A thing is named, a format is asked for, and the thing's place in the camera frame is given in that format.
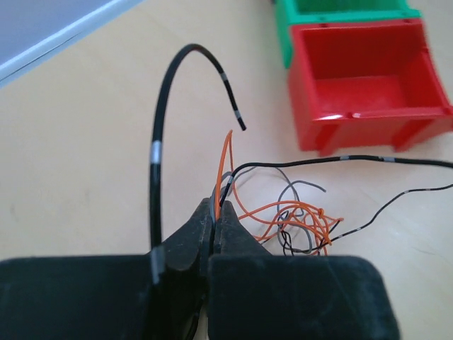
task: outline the wooden table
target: wooden table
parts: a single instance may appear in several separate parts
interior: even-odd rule
[[[423,10],[452,97],[453,5],[412,4]],[[248,130],[236,125],[214,68],[199,55],[189,56],[167,112],[165,237],[210,194],[230,128],[236,164],[316,157],[297,148],[269,1],[148,0],[0,90],[0,258],[148,251],[154,106],[168,63],[191,42],[208,47],[224,66]],[[388,147],[341,153],[393,154]],[[453,134],[403,155],[453,161]],[[339,232],[366,223],[400,191],[453,183],[444,169],[367,162],[305,166],[287,174],[327,188],[301,187],[300,194],[344,217]],[[257,208],[275,201],[284,186],[273,170],[259,170],[239,194],[247,207]],[[330,249],[361,256],[381,271],[405,339],[450,337],[452,198],[453,191],[407,195],[371,227]],[[262,230],[253,221],[244,225],[252,233]],[[269,243],[281,254],[277,242]],[[205,329],[199,333],[203,339]]]

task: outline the black wire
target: black wire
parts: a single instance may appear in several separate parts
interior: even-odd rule
[[[154,116],[154,128],[153,128],[153,137],[151,144],[151,163],[149,168],[149,229],[151,237],[151,247],[157,247],[162,243],[162,230],[161,230],[161,146],[162,139],[164,137],[164,119],[165,112],[168,102],[168,96],[170,94],[171,84],[173,78],[176,74],[176,70],[179,68],[179,65],[183,61],[186,55],[192,51],[197,51],[204,55],[216,68],[219,72],[224,85],[226,92],[228,93],[231,106],[234,110],[236,118],[241,126],[242,130],[246,129],[242,121],[241,114],[238,110],[236,104],[236,99],[233,95],[233,90],[229,80],[214,55],[198,44],[189,44],[183,47],[182,50],[173,58],[170,66],[165,73],[164,80],[162,81],[161,90],[159,92],[159,98],[156,105],[156,115]]]
[[[242,169],[245,169],[250,166],[254,167],[263,167],[263,168],[288,168],[291,166],[300,166],[300,165],[308,165],[308,164],[322,164],[322,163],[329,163],[329,162],[339,162],[339,161],[355,161],[355,160],[363,160],[363,161],[372,161],[372,162],[386,162],[386,163],[396,163],[396,164],[413,164],[413,165],[429,165],[429,166],[440,166],[444,168],[450,168],[453,169],[453,163],[448,162],[448,161],[437,161],[437,160],[430,160],[430,159],[407,159],[407,158],[393,158],[393,157],[380,157],[380,156],[368,156],[368,155],[352,155],[352,156],[341,156],[341,157],[328,157],[328,158],[318,158],[318,159],[307,159],[305,161],[292,161],[289,163],[259,163],[259,162],[252,162],[252,163],[245,163],[242,164],[241,166],[238,166],[233,173],[231,174],[230,180],[228,184],[225,187],[225,191],[227,192],[229,190],[229,187],[231,186],[231,182],[233,181],[235,175],[237,175],[238,172],[240,172]],[[389,205],[391,205],[395,200],[400,198],[401,196],[404,196],[407,193],[416,193],[416,192],[423,192],[423,191],[441,191],[441,190],[447,190],[453,188],[453,184],[449,186],[442,186],[439,188],[420,188],[420,189],[411,189],[404,191],[395,197],[393,197],[389,202],[387,202],[385,205],[380,208],[376,214],[374,214],[373,218],[365,225],[358,227],[354,230],[351,230],[349,232],[346,232],[344,234],[341,234],[337,237],[334,237],[331,242],[334,242],[342,237],[354,234],[356,232],[359,232],[360,230],[363,230],[364,228],[370,226],[376,218],[382,213],[382,211],[387,208]],[[225,201],[225,195],[222,196],[220,200],[220,205],[222,206]],[[332,229],[330,230],[329,234],[338,226],[337,222]],[[312,251],[318,250],[318,255],[319,250],[321,250],[324,246],[326,246],[328,243],[326,242],[321,242],[321,244],[317,247],[314,247]]]
[[[304,161],[291,161],[289,163],[260,163],[252,162],[245,163],[234,169],[228,184],[226,185],[225,192],[227,193],[231,182],[234,177],[243,169],[250,166],[256,166],[260,168],[289,168],[292,166],[301,166],[309,164],[322,164],[322,163],[331,163],[331,162],[341,162],[341,161],[372,161],[372,162],[385,162],[385,163],[396,163],[396,164],[412,164],[412,165],[429,165],[429,166],[440,166],[444,168],[453,169],[453,163],[448,161],[436,161],[430,159],[408,159],[408,158],[393,158],[393,157],[381,157],[381,156],[369,156],[369,155],[351,155],[351,156],[341,156],[341,157],[327,157],[327,158],[316,158],[316,159],[307,159]],[[222,195],[220,200],[220,206],[223,206],[226,195]]]
[[[282,234],[283,240],[285,241],[283,243],[283,255],[286,256],[286,251],[289,248],[291,251],[291,255],[294,256],[294,250],[292,248],[292,239],[291,239],[291,234],[287,232],[286,230],[281,230],[280,234]]]
[[[422,188],[422,189],[411,189],[411,190],[407,190],[407,191],[404,191],[402,193],[399,193],[398,195],[396,195],[395,197],[393,197],[389,202],[387,202],[386,204],[384,204],[375,214],[374,216],[372,217],[372,219],[365,225],[361,226],[361,227],[358,227],[354,230],[351,230],[349,232],[345,232],[344,234],[341,234],[341,235],[338,235],[337,237],[334,237],[332,238],[331,242],[334,242],[338,239],[341,239],[345,236],[348,236],[348,235],[351,235],[351,234],[354,234],[356,232],[359,232],[360,230],[363,230],[364,228],[366,227],[369,227],[376,219],[377,217],[384,211],[385,208],[387,208],[389,205],[391,205],[393,202],[395,202],[398,198],[400,198],[401,196],[404,196],[408,193],[419,193],[419,192],[424,192],[424,191],[441,191],[441,190],[447,190],[447,189],[450,189],[450,188],[453,188],[453,184],[450,184],[449,186],[442,186],[442,187],[439,187],[439,188]],[[329,232],[329,234],[336,228],[336,226],[338,225],[338,222],[337,224],[331,229],[331,231]],[[313,248],[313,250],[320,250],[322,247],[326,246],[327,243],[322,243],[316,247],[316,248]]]

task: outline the black holder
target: black holder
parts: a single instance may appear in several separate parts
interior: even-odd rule
[[[204,199],[164,246],[167,339],[185,338],[204,301],[211,340],[399,339],[370,263],[271,256],[230,202],[213,226]],[[149,254],[3,261],[0,339],[155,339],[150,268]]]

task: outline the wire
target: wire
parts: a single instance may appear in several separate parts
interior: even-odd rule
[[[286,249],[287,249],[286,245],[288,245],[289,246],[289,250],[291,251],[291,255],[294,256],[294,249],[291,246],[291,243],[292,243],[291,234],[289,232],[284,231],[284,230],[282,230],[279,233],[279,237],[280,237],[280,234],[282,235],[282,238],[285,241],[285,243],[283,244],[283,255],[286,256]]]
[[[171,84],[175,77],[179,65],[184,60],[185,56],[192,51],[197,51],[204,55],[219,72],[222,81],[224,82],[226,92],[228,93],[231,107],[233,108],[234,115],[238,120],[242,130],[246,126],[242,120],[241,113],[239,112],[236,104],[236,99],[233,95],[233,90],[229,83],[222,66],[214,57],[214,55],[198,44],[189,44],[183,47],[178,54],[173,58],[165,73],[164,80],[162,81],[159,97],[156,105],[156,114],[154,116],[154,128],[151,142],[150,153],[150,167],[149,167],[149,229],[151,237],[151,248],[157,247],[162,243],[162,229],[161,229],[161,158],[162,158],[162,139],[164,137],[164,120],[165,112],[170,94]]]
[[[313,246],[311,237],[310,237],[310,232],[312,232],[314,234],[317,246],[320,243],[322,243],[322,241],[321,241],[322,239],[326,240],[328,242],[328,244],[330,244],[330,239],[328,238],[328,230],[331,227],[332,223],[336,222],[337,220],[324,216],[323,209],[318,209],[312,205],[308,205],[306,203],[300,202],[299,195],[297,193],[297,190],[294,187],[294,184],[295,183],[308,184],[315,188],[319,188],[320,190],[325,192],[326,190],[324,188],[317,186],[316,184],[306,182],[306,181],[295,181],[294,183],[292,183],[290,181],[290,179],[288,178],[288,176],[286,176],[286,174],[284,173],[283,170],[276,168],[283,175],[285,180],[288,182],[288,186],[285,187],[285,189],[279,196],[279,201],[276,203],[271,203],[270,205],[266,205],[258,210],[254,210],[253,212],[249,212],[249,211],[247,211],[247,209],[244,207],[241,200],[239,199],[239,196],[238,196],[238,193],[236,190],[236,181],[243,174],[246,174],[247,172],[253,170],[254,167],[251,167],[250,169],[244,170],[241,173],[237,174],[237,176],[232,181],[232,185],[230,188],[227,188],[226,186],[223,188],[221,187],[222,181],[228,175],[230,175],[230,171],[228,171],[222,175],[224,163],[225,163],[225,159],[227,157],[228,151],[229,151],[229,158],[230,158],[231,175],[232,175],[232,171],[234,169],[231,139],[232,139],[232,131],[229,131],[229,133],[227,134],[227,136],[225,138],[224,146],[222,148],[222,155],[220,157],[219,169],[217,172],[216,186],[214,187],[214,194],[213,194],[214,197],[211,197],[211,200],[210,200],[210,214],[211,214],[212,221],[215,222],[220,217],[220,204],[219,204],[220,197],[229,195],[231,192],[231,189],[232,189],[234,196],[236,198],[236,201],[238,202],[241,209],[244,211],[244,215],[239,216],[239,219],[241,220],[246,217],[251,217],[260,223],[268,225],[268,229],[265,231],[265,233],[263,235],[255,236],[255,238],[259,242],[262,242],[262,244],[265,243],[266,241],[268,241],[269,239],[272,239],[275,236],[278,236],[280,243],[284,244],[284,251],[285,251],[287,249],[287,245],[291,244],[292,240],[289,239],[288,237],[286,237],[285,243],[283,243],[283,241],[281,240],[281,237],[280,237],[280,233],[287,226],[302,228],[306,232],[307,237],[309,238],[309,248],[310,249]],[[293,190],[296,201],[284,201],[284,202],[281,201],[283,195],[288,190],[288,188],[291,188]],[[291,204],[291,206],[287,206],[283,209],[280,209],[281,204]],[[258,213],[262,210],[266,210],[272,206],[277,206],[277,214],[272,221],[262,220],[255,216],[256,213]],[[291,213],[289,213],[289,211],[287,211],[288,209],[293,209],[293,211]],[[306,222],[306,218],[304,217],[305,214],[308,214],[307,216],[309,216],[311,218],[311,220],[312,220],[311,224]],[[298,217],[304,217],[303,221],[300,221],[298,219]],[[277,232],[269,235],[271,229],[275,225],[277,225]],[[292,251],[292,254],[294,253],[294,251],[297,251],[299,253],[306,253],[305,251],[302,251],[301,249],[294,249]]]
[[[448,161],[436,161],[430,159],[408,159],[408,158],[393,158],[393,157],[381,157],[381,156],[369,156],[369,155],[350,155],[350,156],[341,156],[341,157],[327,157],[327,158],[316,158],[316,159],[307,159],[302,161],[291,161],[289,163],[260,163],[260,162],[251,162],[245,163],[241,166],[238,166],[234,169],[228,184],[226,185],[226,191],[229,190],[231,184],[233,183],[234,177],[243,169],[250,166],[256,166],[261,168],[289,168],[292,166],[301,166],[309,164],[323,164],[331,162],[341,162],[341,161],[372,161],[372,162],[385,162],[385,163],[394,163],[394,164],[412,164],[412,165],[429,165],[429,166],[440,166],[444,168],[453,169],[453,163]],[[223,205],[225,201],[225,194],[220,200],[220,206]]]
[[[385,210],[385,208],[387,208],[389,205],[391,205],[393,202],[395,202],[396,200],[398,200],[400,197],[408,194],[408,193],[419,193],[419,192],[425,192],[425,191],[442,191],[442,190],[447,190],[447,189],[450,189],[450,188],[453,188],[453,184],[450,184],[448,186],[441,186],[439,188],[421,188],[421,189],[411,189],[411,190],[407,190],[407,191],[404,191],[402,193],[399,193],[398,195],[396,195],[395,197],[393,197],[389,202],[385,203],[375,214],[374,216],[372,217],[372,219],[366,223],[365,225],[361,226],[361,227],[358,227],[358,228],[355,228],[354,230],[351,230],[349,232],[345,232],[344,234],[341,234],[341,235],[338,235],[337,237],[334,237],[332,238],[332,242],[338,240],[338,239],[341,239],[343,237],[346,237],[348,235],[351,235],[351,234],[354,234],[356,232],[359,232],[360,230],[363,230],[365,229],[366,227],[369,227],[376,219],[379,215],[381,215],[381,213]],[[322,247],[326,246],[327,244],[326,243],[321,243],[318,247],[314,248],[314,250],[319,250],[321,249]]]

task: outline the red plastic bin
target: red plastic bin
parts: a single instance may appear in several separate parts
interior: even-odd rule
[[[420,19],[291,28],[288,84],[299,146],[403,151],[453,130]]]

